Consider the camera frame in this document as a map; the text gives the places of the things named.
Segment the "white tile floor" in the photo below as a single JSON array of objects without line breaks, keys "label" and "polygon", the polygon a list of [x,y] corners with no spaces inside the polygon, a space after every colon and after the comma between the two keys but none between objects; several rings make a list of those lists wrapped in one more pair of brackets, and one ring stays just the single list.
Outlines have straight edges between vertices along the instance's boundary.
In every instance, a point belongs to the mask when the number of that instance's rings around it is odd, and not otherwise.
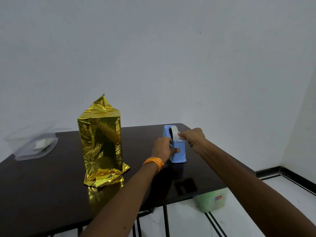
[{"label": "white tile floor", "polygon": [[[316,224],[316,196],[283,176],[267,179],[264,182],[277,190]],[[228,237],[264,236],[231,192],[228,194],[225,207],[213,211],[212,215]],[[205,214],[198,210],[193,199],[168,205],[168,218],[171,237],[218,237],[215,229]],[[162,207],[156,208],[153,214],[141,217],[140,226],[143,237],[166,236]],[[55,237],[75,236],[77,236],[76,229],[55,235]]]}]

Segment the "tape roll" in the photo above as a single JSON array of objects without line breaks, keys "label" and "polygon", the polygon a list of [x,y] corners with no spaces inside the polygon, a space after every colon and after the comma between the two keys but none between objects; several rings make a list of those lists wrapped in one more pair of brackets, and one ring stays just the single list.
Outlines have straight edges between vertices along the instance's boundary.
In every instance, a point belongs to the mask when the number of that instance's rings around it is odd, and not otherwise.
[{"label": "tape roll", "polygon": [[170,129],[172,132],[172,139],[176,142],[182,142],[183,140],[180,140],[178,136],[178,128],[176,126],[171,126]]}]

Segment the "orange bracelet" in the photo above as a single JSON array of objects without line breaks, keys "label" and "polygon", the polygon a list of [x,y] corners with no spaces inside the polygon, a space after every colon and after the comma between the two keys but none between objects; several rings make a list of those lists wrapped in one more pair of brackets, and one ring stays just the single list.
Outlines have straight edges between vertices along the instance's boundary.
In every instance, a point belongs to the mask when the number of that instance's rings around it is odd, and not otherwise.
[{"label": "orange bracelet", "polygon": [[147,164],[147,163],[149,163],[149,162],[155,162],[157,165],[158,165],[158,171],[157,171],[157,173],[160,171],[160,169],[161,169],[161,167],[164,165],[164,163],[162,162],[162,160],[160,159],[160,158],[156,158],[156,157],[150,157],[150,158],[148,158],[145,162],[144,162],[144,164]]}]

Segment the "person's left hand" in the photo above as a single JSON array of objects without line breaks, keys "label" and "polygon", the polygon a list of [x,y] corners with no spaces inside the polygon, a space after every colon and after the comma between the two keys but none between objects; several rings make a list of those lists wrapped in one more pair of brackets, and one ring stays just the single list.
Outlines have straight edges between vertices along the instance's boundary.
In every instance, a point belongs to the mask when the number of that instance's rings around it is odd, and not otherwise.
[{"label": "person's left hand", "polygon": [[171,155],[180,151],[179,148],[170,148],[169,143],[172,143],[172,141],[170,137],[158,138],[154,143],[151,156],[160,158],[165,163]]}]

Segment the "person's right arm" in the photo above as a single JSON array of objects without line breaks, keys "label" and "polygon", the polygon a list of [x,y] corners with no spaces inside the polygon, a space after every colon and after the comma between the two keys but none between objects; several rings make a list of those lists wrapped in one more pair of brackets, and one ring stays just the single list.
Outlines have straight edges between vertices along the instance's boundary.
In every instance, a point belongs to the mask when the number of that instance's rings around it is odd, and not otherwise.
[{"label": "person's right arm", "polygon": [[316,236],[315,225],[287,199],[205,139],[200,128],[179,132],[223,180],[265,236]]}]

